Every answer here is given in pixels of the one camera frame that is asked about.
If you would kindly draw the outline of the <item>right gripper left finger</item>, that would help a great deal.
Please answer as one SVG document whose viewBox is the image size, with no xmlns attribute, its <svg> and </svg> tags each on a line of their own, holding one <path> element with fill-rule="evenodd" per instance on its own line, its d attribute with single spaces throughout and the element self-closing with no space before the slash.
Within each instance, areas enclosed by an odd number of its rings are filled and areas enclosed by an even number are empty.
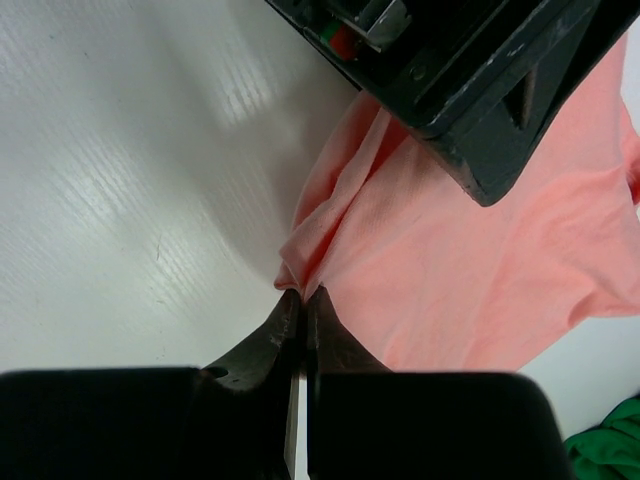
<svg viewBox="0 0 640 480">
<path fill-rule="evenodd" d="M 290 479 L 297 323 L 285 292 L 203 368 L 12 371 L 1 377 L 5 479 Z"/>
</svg>

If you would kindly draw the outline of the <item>pink t-shirt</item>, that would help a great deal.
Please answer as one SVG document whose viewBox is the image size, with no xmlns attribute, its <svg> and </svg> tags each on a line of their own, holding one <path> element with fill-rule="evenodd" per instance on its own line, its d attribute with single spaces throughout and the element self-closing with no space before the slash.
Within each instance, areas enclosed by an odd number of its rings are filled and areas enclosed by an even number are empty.
<svg viewBox="0 0 640 480">
<path fill-rule="evenodd" d="M 325 287 L 396 370 L 513 370 L 589 317 L 639 311 L 639 137 L 619 41 L 513 188 L 481 207 L 370 95 L 314 165 L 278 289 Z"/>
</svg>

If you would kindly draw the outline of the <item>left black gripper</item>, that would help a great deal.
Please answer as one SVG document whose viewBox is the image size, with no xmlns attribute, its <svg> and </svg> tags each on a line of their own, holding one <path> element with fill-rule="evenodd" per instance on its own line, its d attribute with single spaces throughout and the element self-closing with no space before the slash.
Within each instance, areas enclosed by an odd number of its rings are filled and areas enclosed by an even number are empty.
<svg viewBox="0 0 640 480">
<path fill-rule="evenodd" d="M 630 26 L 626 1 L 273 3 L 479 205 L 513 187 L 554 117 Z"/>
</svg>

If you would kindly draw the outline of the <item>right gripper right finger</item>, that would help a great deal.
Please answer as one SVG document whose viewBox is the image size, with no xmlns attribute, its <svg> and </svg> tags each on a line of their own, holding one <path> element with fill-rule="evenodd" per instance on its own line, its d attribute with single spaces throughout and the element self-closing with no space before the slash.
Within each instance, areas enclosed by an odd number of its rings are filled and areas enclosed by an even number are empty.
<svg viewBox="0 0 640 480">
<path fill-rule="evenodd" d="M 570 479 L 550 403 L 504 372 L 395 373 L 344 327 L 329 292 L 307 303 L 313 479 Z"/>
</svg>

